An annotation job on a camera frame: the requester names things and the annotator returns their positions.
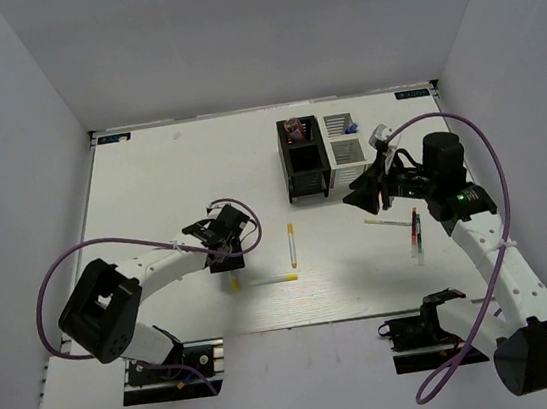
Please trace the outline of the blue capped spray bottle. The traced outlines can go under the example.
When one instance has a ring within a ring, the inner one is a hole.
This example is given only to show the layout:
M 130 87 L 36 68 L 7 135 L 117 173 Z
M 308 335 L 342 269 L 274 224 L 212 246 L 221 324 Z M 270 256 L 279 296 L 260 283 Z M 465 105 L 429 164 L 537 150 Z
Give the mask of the blue capped spray bottle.
M 359 125 L 355 122 L 352 122 L 345 130 L 344 134 L 353 134 L 358 132 Z

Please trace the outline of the clear tube of markers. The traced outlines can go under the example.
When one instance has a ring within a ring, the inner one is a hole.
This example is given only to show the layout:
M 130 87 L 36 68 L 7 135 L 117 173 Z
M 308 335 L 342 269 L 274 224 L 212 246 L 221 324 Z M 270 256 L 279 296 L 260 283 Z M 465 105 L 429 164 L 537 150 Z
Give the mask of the clear tube of markers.
M 291 144 L 304 142 L 307 139 L 304 126 L 298 118 L 291 117 L 287 119 L 283 122 L 282 127 L 288 142 Z

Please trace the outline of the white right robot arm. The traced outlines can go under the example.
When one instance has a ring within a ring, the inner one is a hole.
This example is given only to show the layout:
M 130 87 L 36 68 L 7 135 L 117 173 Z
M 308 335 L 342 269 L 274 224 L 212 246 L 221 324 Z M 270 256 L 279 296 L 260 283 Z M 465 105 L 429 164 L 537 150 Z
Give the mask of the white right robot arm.
M 427 295 L 421 331 L 434 342 L 452 335 L 488 357 L 513 395 L 547 389 L 547 288 L 517 245 L 505 238 L 505 215 L 483 187 L 469 181 L 464 147 L 456 134 L 423 138 L 422 161 L 407 167 L 400 152 L 377 141 L 375 162 L 350 185 L 348 205 L 370 213 L 388 210 L 396 198 L 422 199 L 435 221 L 458 245 L 488 285 L 488 303 L 473 304 L 457 289 Z

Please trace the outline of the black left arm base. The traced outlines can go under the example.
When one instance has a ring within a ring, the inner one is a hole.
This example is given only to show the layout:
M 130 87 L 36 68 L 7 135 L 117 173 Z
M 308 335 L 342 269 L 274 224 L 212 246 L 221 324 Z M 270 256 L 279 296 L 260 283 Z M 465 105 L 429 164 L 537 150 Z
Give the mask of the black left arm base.
M 134 407 L 217 396 L 224 381 L 223 340 L 185 343 L 182 368 L 150 369 L 125 362 L 123 405 Z

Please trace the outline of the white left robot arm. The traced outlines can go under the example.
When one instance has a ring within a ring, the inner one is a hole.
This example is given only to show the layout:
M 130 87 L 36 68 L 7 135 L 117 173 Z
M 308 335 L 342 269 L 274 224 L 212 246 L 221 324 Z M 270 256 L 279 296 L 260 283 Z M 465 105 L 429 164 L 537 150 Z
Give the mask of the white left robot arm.
M 89 262 L 72 290 L 58 326 L 97 361 L 116 359 L 151 366 L 161 377 L 177 377 L 184 368 L 182 344 L 163 329 L 138 320 L 141 304 L 187 275 L 217 270 L 225 262 L 244 266 L 242 235 L 250 225 L 262 228 L 255 213 L 233 200 L 212 202 L 207 216 L 184 227 L 169 242 L 112 238 L 113 243 L 148 246 L 145 254 L 118 262 Z

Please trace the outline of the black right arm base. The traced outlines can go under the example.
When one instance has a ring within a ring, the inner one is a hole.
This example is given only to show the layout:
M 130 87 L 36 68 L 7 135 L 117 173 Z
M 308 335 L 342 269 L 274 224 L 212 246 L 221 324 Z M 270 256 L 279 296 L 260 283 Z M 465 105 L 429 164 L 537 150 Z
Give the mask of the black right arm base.
M 378 327 L 378 336 L 391 344 L 395 373 L 434 370 L 463 350 L 465 339 L 441 326 L 437 309 L 456 300 L 472 307 L 466 294 L 447 288 L 425 296 L 417 313 L 389 319 Z

